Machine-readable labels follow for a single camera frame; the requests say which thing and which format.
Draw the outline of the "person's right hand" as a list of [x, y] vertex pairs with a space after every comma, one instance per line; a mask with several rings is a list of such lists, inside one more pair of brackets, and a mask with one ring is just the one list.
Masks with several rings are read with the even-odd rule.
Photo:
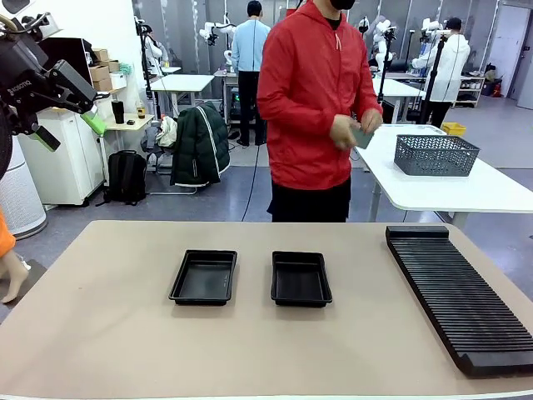
[[352, 130], [358, 130], [360, 127], [361, 124], [352, 117], [337, 114], [330, 128], [330, 138], [339, 149], [351, 150], [356, 146], [356, 139]]

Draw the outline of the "person's left hand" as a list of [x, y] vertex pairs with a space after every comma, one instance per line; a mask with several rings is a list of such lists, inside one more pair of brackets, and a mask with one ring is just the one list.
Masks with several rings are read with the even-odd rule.
[[383, 124], [381, 112], [375, 108], [366, 110], [362, 114], [360, 124], [361, 130], [365, 134], [373, 134]]

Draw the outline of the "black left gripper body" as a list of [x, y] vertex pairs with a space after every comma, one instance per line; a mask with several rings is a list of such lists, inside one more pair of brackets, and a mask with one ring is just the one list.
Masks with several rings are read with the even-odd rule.
[[47, 60], [30, 35], [1, 36], [1, 109], [12, 133], [32, 133], [36, 113], [52, 106]]

